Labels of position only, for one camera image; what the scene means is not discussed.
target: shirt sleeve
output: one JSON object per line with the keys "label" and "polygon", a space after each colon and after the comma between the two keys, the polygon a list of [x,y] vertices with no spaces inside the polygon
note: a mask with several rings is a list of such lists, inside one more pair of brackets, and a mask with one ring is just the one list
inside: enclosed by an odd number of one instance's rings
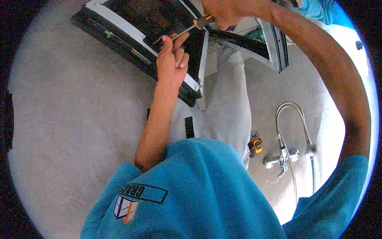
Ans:
{"label": "shirt sleeve", "polygon": [[367,169],[362,155],[341,160],[315,194],[299,198],[292,220],[283,225],[288,238],[339,238],[356,209]]}
{"label": "shirt sleeve", "polygon": [[80,238],[94,238],[102,223],[106,211],[121,188],[131,180],[139,177],[141,171],[134,165],[122,162],[106,184],[97,201],[86,217]]}

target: hand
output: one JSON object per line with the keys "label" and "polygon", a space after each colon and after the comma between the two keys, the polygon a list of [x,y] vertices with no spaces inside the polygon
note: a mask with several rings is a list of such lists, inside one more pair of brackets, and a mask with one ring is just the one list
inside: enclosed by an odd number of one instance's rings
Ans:
{"label": "hand", "polygon": [[249,0],[202,0],[204,14],[210,13],[223,31],[234,26],[246,17],[252,16],[252,12],[262,4],[264,0],[252,2]]}
{"label": "hand", "polygon": [[183,42],[188,38],[189,33],[180,36],[173,44],[171,38],[163,36],[162,41],[165,44],[157,58],[158,83],[163,82],[174,86],[177,89],[182,85],[188,70],[189,55],[180,48]]}

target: screwdriver shaft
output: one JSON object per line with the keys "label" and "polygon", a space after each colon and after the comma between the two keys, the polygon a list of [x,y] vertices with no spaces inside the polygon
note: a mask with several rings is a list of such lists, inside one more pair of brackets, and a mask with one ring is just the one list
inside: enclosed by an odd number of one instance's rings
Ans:
{"label": "screwdriver shaft", "polygon": [[179,33],[178,35],[176,35],[174,38],[172,38],[172,40],[175,40],[176,38],[180,37],[181,35],[185,34],[186,32],[190,31],[191,29],[193,29],[195,27],[195,25],[192,25],[191,27],[187,28],[186,30],[182,31],[181,33]]}

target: shower hose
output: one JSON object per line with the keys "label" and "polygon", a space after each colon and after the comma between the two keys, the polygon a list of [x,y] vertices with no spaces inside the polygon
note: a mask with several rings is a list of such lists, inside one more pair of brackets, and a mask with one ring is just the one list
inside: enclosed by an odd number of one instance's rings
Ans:
{"label": "shower hose", "polygon": [[[280,131],[280,128],[278,126],[278,119],[279,119],[279,116],[280,116],[280,112],[287,108],[287,107],[292,107],[294,108],[298,115],[300,116],[301,118],[301,121],[303,122],[303,126],[304,126],[304,133],[305,133],[305,139],[306,139],[306,145],[307,147],[309,147],[312,142],[310,140],[310,137],[309,137],[309,133],[308,133],[308,129],[306,128],[306,123],[305,123],[305,117],[304,117],[304,112],[303,110],[301,109],[301,107],[294,103],[294,102],[291,102],[291,101],[287,101],[287,102],[284,102],[282,103],[277,111],[276,111],[276,115],[275,115],[275,121],[276,121],[276,133],[278,135],[278,143],[280,145],[280,148],[281,147],[285,147],[286,148],[286,156],[287,156],[287,160],[288,160],[288,165],[289,165],[289,168],[290,168],[290,172],[292,174],[292,180],[293,180],[293,187],[295,189],[295,203],[297,204],[297,184],[296,184],[296,176],[295,176],[295,171],[293,169],[293,166],[292,166],[292,161],[290,160],[290,156],[289,156],[289,151],[288,151],[288,148],[287,146],[285,145],[285,141],[284,141],[284,138],[281,134],[281,131]],[[314,171],[314,157],[311,156],[311,165],[312,165],[312,176],[313,176],[313,193],[316,192],[316,181],[315,181],[315,171]]]}

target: gray floor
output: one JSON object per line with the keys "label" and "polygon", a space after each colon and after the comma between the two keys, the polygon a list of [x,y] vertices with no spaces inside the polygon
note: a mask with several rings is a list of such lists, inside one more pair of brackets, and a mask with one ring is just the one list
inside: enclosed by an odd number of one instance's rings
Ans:
{"label": "gray floor", "polygon": [[[15,109],[11,172],[29,216],[46,238],[78,238],[110,176],[120,162],[132,162],[155,86],[133,64],[69,23],[84,2],[50,4],[35,20],[18,51],[9,87]],[[302,107],[319,148],[317,187],[334,170],[345,133],[311,62],[297,46],[288,52],[290,66],[280,75],[255,59],[245,61],[252,126],[264,142],[248,171],[282,224],[295,209],[291,175],[276,178],[277,166],[261,164],[278,153],[277,107],[284,101]],[[288,148],[303,152],[297,113],[286,109],[280,117]],[[301,157],[294,168],[298,196],[310,196],[309,160]]]}

